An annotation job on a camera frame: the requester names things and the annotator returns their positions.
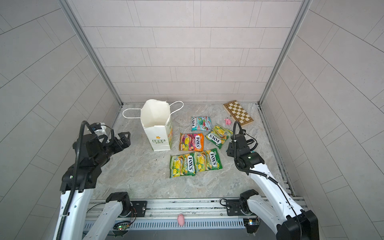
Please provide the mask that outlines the green Fox's spring tea bag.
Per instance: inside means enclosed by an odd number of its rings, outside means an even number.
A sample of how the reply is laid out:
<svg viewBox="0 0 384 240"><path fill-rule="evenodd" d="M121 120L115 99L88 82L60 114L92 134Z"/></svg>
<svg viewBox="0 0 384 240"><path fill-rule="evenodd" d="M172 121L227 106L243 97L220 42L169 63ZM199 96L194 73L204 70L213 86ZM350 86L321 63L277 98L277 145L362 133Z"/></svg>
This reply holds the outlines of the green Fox's spring tea bag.
<svg viewBox="0 0 384 240"><path fill-rule="evenodd" d="M219 149L233 135L233 132L220 125L215 125L213 129L206 135L207 140L215 144Z"/></svg>

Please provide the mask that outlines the white illustrated paper bag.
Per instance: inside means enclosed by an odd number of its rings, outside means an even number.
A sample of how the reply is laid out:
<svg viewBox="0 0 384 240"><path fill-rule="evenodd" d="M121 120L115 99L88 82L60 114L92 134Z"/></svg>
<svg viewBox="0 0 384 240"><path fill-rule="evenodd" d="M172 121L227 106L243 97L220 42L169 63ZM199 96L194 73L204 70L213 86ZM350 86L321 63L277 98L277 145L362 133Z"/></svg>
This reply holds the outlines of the white illustrated paper bag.
<svg viewBox="0 0 384 240"><path fill-rule="evenodd" d="M172 147L173 124L172 114L180 111L184 107L182 101L176 101L171 104L165 101L150 99L145 102L142 108L130 108L122 112L126 119L135 119L129 117L128 111L140 111L142 127L148 137L153 151L169 151Z"/></svg>

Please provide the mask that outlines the teal Fox's candy bag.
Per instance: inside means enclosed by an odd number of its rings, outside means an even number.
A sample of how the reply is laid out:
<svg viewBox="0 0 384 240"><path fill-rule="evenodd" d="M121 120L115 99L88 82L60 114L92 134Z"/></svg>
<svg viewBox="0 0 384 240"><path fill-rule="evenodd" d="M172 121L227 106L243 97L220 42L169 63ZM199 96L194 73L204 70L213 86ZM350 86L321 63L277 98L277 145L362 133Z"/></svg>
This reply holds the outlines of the teal Fox's candy bag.
<svg viewBox="0 0 384 240"><path fill-rule="evenodd" d="M191 118L192 131L211 131L212 121L210 117L192 117Z"/></svg>

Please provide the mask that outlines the orange snack bag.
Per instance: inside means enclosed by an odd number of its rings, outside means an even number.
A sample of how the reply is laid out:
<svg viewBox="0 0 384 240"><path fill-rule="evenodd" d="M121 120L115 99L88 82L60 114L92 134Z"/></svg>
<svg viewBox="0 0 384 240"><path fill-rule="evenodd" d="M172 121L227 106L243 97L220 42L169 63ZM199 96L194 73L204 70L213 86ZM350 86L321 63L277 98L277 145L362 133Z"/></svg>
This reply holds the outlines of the orange snack bag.
<svg viewBox="0 0 384 240"><path fill-rule="evenodd" d="M204 150L203 134L181 134L180 151L202 152Z"/></svg>

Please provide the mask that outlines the green blue snack bag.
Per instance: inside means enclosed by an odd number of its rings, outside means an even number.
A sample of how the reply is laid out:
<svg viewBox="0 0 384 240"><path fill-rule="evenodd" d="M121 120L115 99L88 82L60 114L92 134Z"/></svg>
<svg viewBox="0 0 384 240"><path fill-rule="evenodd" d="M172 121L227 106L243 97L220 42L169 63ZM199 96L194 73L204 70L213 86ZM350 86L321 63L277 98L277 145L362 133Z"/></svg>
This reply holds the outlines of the green blue snack bag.
<svg viewBox="0 0 384 240"><path fill-rule="evenodd" d="M193 153L170 157L170 178L195 175L196 168Z"/></svg>

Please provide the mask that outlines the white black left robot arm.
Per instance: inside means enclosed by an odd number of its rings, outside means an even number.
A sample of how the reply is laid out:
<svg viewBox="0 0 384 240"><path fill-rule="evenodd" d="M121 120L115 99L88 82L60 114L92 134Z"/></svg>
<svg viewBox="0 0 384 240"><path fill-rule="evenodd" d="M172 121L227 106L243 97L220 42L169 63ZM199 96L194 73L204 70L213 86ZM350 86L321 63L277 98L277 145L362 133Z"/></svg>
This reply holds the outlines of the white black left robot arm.
<svg viewBox="0 0 384 240"><path fill-rule="evenodd" d="M112 155L123 151L131 144L129 132L119 133L108 140L106 135L95 133L81 134L73 144L75 163L68 168L62 177L61 209L55 229L55 240L103 240L108 235L119 216L132 213L128 193L110 194L91 230L84 234L84 226L89 203L102 167Z"/></svg>

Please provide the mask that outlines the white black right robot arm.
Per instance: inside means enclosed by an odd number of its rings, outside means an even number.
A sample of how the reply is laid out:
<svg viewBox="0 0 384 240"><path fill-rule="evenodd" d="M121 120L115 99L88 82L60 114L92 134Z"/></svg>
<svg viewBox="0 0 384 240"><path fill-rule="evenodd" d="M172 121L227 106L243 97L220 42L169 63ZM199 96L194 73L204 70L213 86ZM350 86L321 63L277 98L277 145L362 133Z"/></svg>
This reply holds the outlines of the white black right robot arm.
<svg viewBox="0 0 384 240"><path fill-rule="evenodd" d="M236 168L246 173L261 189L269 203L255 191L241 194L241 210L255 214L276 234L278 240L318 240L319 221L313 211L305 211L275 180L264 159L253 152L243 134L231 138L227 154Z"/></svg>

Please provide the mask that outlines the wooden folding chess board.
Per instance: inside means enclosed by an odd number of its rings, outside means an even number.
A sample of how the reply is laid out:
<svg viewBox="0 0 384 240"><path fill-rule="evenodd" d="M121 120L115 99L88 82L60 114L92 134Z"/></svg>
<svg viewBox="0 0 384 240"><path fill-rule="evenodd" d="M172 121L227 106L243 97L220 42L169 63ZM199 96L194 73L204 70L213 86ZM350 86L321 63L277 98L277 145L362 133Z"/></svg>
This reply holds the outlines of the wooden folding chess board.
<svg viewBox="0 0 384 240"><path fill-rule="evenodd" d="M242 127L252 124L254 119L236 100L223 104L226 112L234 121L238 121Z"/></svg>

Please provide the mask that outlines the circuit board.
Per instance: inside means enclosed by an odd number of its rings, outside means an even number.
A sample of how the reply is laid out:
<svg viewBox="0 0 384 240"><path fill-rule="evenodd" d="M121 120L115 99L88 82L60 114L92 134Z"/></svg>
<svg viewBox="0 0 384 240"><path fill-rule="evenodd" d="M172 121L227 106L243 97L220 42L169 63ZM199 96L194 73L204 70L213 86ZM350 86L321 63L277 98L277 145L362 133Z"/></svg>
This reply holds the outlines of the circuit board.
<svg viewBox="0 0 384 240"><path fill-rule="evenodd" d="M255 235L260 227L259 218L243 219L244 226L248 234Z"/></svg>
<svg viewBox="0 0 384 240"><path fill-rule="evenodd" d="M118 222L113 226L114 231L127 231L131 226L131 221Z"/></svg>

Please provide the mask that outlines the left circuit board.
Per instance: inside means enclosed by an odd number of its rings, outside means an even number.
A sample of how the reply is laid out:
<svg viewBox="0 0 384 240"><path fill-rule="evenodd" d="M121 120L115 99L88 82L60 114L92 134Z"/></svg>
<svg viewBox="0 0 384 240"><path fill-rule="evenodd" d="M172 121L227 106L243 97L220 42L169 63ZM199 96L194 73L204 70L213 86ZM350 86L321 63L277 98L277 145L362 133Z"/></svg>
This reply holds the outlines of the left circuit board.
<svg viewBox="0 0 384 240"><path fill-rule="evenodd" d="M118 222L113 226L114 231L127 231L131 226L131 221Z"/></svg>

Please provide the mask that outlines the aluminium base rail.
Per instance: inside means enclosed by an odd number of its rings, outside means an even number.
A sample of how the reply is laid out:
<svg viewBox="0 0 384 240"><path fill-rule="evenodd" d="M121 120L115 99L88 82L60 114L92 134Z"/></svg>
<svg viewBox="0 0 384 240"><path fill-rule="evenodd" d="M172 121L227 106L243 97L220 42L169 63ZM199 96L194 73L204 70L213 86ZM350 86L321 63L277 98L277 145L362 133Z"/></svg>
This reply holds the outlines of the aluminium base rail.
<svg viewBox="0 0 384 240"><path fill-rule="evenodd" d="M246 216L236 207L225 207L219 198L203 199L146 199L132 200L137 216L117 218L115 223L133 221L130 231L139 230L197 230L244 229ZM185 225L178 225L177 217L183 214Z"/></svg>

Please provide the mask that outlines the pink eraser on rail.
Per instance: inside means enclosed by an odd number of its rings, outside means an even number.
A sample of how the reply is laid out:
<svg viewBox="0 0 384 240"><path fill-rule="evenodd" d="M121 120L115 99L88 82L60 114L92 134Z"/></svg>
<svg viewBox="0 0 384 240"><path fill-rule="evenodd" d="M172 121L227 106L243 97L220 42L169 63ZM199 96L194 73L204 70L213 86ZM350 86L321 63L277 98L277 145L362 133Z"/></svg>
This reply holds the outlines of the pink eraser on rail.
<svg viewBox="0 0 384 240"><path fill-rule="evenodd" d="M183 227L185 225L185 217L183 214L179 214L177 217L178 225Z"/></svg>

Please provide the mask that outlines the aluminium corner post left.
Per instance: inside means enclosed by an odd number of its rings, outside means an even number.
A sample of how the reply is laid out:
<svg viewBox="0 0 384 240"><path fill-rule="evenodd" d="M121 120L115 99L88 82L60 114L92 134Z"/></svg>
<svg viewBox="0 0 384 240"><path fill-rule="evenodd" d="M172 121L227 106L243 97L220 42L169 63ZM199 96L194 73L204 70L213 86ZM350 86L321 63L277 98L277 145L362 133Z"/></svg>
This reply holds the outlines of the aluminium corner post left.
<svg viewBox="0 0 384 240"><path fill-rule="evenodd" d="M58 4L60 5L61 9L63 10L67 20L69 21L70 25L72 26L73 30L75 31L76 35L78 36L81 44L85 48L86 52L88 53L91 61L93 62L94 66L96 67L98 73L101 75L102 79L107 84L108 88L111 90L112 94L114 95L115 99L117 100L118 104L120 106L123 105L123 102L118 95L115 87L113 86L107 72L105 71L104 67L102 66L102 63L100 59L98 58L94 48L92 47L90 41L86 37L85 32L83 31L79 21L77 20L76 16L74 15L74 12L72 11L68 1L66 0L58 0Z"/></svg>

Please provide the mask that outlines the aluminium corner post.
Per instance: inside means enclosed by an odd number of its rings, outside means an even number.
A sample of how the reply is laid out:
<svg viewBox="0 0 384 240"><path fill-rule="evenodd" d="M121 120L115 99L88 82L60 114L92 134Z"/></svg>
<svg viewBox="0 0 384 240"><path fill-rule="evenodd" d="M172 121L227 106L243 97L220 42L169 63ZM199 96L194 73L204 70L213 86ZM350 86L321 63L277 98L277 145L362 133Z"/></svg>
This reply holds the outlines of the aluminium corner post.
<svg viewBox="0 0 384 240"><path fill-rule="evenodd" d="M275 64L275 66L273 67L273 70L272 70L271 76L267 82L266 88L265 88L265 90L261 96L260 101L259 101L260 106L266 101L267 95L272 88L274 80L276 79L276 77L279 73L279 70L280 70L289 50L290 50L291 45L294 42L294 39L295 39L295 37L296 37L300 27L301 27L301 24L302 24L302 22L306 16L308 10L309 10L311 2L312 2L311 0L304 0L301 3L299 11L295 17L295 20L293 22L293 25L292 25L290 31L289 31L289 34L285 40L285 43L284 43L283 48L280 52L280 55L277 59L277 62Z"/></svg>
<svg viewBox="0 0 384 240"><path fill-rule="evenodd" d="M66 0L58 0L58 4L60 5L61 9L63 10L67 20L69 21L70 25L72 26L73 30L75 31L76 35L78 36L81 44L85 48L86 52L88 53L91 61L93 62L94 66L96 67L98 73L101 75L102 79L107 84L108 88L111 90L112 94L114 95L115 99L117 100L118 104L120 106L123 105L123 102L118 95L115 87L113 86L107 72L105 71L104 67L102 66L102 63L100 59L98 58L94 48L92 47L90 41L86 37L85 32L83 31L79 21L77 20L76 16L74 15L74 12L72 11L68 1Z"/></svg>

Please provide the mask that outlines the aluminium corner post right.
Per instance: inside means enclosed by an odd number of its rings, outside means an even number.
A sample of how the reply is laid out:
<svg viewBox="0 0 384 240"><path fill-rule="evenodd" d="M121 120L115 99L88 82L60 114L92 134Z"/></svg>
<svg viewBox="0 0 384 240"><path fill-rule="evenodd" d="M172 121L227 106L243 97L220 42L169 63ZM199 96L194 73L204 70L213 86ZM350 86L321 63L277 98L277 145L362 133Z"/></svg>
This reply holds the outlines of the aluminium corner post right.
<svg viewBox="0 0 384 240"><path fill-rule="evenodd" d="M301 27L301 24L302 24L302 22L306 16L308 10L309 10L311 2L312 2L311 0L304 0L301 3L299 11L295 17L295 20L293 22L293 25L292 25L290 31L289 31L289 34L285 40L285 43L284 43L283 48L280 52L280 55L277 59L277 62L275 64L275 66L273 67L273 70L272 70L271 76L267 82L266 88L265 88L265 90L261 96L260 101L259 101L260 106L266 101L267 95L272 88L274 80L276 79L276 77L279 73L279 70L280 70L289 50L290 50L291 45L294 42L294 39L295 39L295 37L296 37L300 27Z"/></svg>

